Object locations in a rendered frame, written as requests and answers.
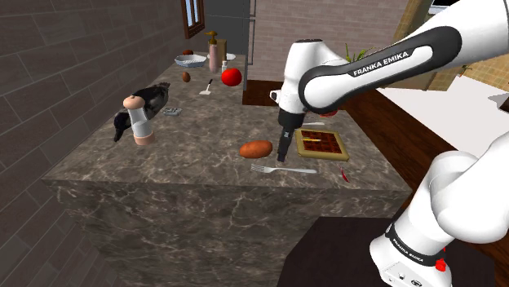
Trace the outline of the square brown waffle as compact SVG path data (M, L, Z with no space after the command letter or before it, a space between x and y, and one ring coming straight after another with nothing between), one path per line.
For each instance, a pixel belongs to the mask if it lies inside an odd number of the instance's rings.
M300 128L294 135L301 157L331 161L348 161L350 158L337 131Z

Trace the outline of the orange-brown potato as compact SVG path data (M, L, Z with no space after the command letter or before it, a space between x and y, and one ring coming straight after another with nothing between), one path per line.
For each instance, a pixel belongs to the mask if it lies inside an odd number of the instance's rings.
M272 152L272 143L267 140L255 140L244 143L239 150L240 156L244 158L267 157Z

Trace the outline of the silver fork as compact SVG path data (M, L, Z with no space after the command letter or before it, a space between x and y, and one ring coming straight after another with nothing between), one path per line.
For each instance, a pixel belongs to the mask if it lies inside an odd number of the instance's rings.
M263 172L263 173L272 173L276 170L284 170L284 171L292 171L292 172L298 172L298 173L304 173L304 174L316 174L316 170L311 169L295 169L295 168L283 168L283 167L267 167L267 166L260 166L256 164L251 164L250 168L254 171Z

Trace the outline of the red tomato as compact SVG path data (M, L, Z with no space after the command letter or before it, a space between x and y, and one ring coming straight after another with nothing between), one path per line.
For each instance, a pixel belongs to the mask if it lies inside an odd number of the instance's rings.
M222 72L221 80L226 86L238 86L242 82L242 75L237 68L227 68Z

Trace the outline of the green potted plant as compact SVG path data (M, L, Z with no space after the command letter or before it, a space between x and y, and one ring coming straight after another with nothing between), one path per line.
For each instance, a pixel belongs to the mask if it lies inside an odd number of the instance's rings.
M363 49L358 54L354 53L353 55L349 55L348 45L345 44L345 50L346 50L346 61L347 62L355 62L355 61L358 61L358 60L364 58L368 51L373 50L373 47L368 48L368 49Z

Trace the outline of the pink soap dispenser bottle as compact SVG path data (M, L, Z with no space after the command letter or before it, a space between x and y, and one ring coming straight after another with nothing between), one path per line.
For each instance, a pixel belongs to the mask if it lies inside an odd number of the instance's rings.
M216 40L216 36L218 35L215 31L211 30L209 32L205 32L205 35L210 36L208 41L209 43L209 69L212 73L217 73L219 70L218 63L218 43Z

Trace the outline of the grey refrigerator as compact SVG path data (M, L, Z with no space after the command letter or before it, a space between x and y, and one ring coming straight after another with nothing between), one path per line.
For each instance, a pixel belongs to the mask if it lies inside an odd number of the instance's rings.
M206 29L227 40L227 52L244 56L243 85L247 86L250 26L255 23L256 0L204 0Z

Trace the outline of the white fluted pie dish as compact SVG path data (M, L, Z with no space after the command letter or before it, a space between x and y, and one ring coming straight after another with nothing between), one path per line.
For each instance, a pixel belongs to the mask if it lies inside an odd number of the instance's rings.
M175 62L185 68L197 68L204 65L206 57L202 55L178 55L175 57Z

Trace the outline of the black bird figure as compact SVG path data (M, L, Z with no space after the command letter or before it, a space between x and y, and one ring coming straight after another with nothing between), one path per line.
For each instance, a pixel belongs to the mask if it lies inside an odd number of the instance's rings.
M133 95L144 99L144 111L149 120L153 119L166 105L169 99L169 86L169 82L160 82L133 93ZM125 108L115 115L113 125L116 131L113 141L117 142L122 137L123 132L131 127L130 116Z

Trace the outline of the dark robot stand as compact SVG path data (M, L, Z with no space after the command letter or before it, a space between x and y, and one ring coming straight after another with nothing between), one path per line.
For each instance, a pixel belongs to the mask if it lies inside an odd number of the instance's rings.
M370 242L390 219L320 217L286 257L277 287L390 287ZM453 287L495 287L494 261L459 241L446 248Z

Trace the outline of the wooden framed window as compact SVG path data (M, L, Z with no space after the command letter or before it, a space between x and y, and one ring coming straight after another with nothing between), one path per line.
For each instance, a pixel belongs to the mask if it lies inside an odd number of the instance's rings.
M205 28L203 0L180 0L184 22L184 36L190 39Z

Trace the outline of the clear grinder with pink ends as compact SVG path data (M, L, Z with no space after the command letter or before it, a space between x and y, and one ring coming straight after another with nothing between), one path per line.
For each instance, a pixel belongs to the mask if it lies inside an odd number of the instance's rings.
M144 105L144 99L135 95L130 95L123 100L123 106L130 116L134 140L138 145L149 145L155 140L155 134L144 111Z

